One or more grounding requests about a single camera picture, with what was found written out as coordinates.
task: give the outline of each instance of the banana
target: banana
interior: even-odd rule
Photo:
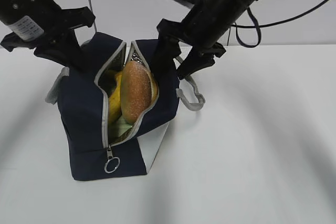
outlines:
[[[118,72],[114,75],[117,87],[109,98],[109,124],[114,123],[122,115],[120,103],[121,76],[122,72]]]

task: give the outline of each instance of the white bag panel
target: white bag panel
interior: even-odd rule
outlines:
[[[138,142],[147,173],[150,171],[154,159],[159,151],[163,137],[167,131],[169,122],[156,129],[138,137]]]

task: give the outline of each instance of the navy blue bag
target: navy blue bag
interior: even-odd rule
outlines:
[[[132,43],[128,60],[142,60],[145,66],[153,56],[157,40]],[[145,175],[158,152],[169,121],[176,116],[179,80],[174,62],[159,82],[157,101],[123,134],[109,142],[108,96],[99,87],[107,69],[121,71],[125,64],[126,43],[97,33],[82,46],[91,59],[84,73],[64,68],[46,101],[58,103],[69,143],[71,173],[75,180]]]

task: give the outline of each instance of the bread roll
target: bread roll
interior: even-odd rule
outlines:
[[[134,124],[140,114],[155,101],[158,85],[146,67],[129,61],[122,72],[120,100],[125,120]]]

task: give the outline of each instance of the white table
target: white table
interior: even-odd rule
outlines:
[[[61,66],[1,50],[0,223],[336,223],[335,52],[230,47],[195,75],[206,106],[180,105],[149,175],[81,183],[44,103]]]

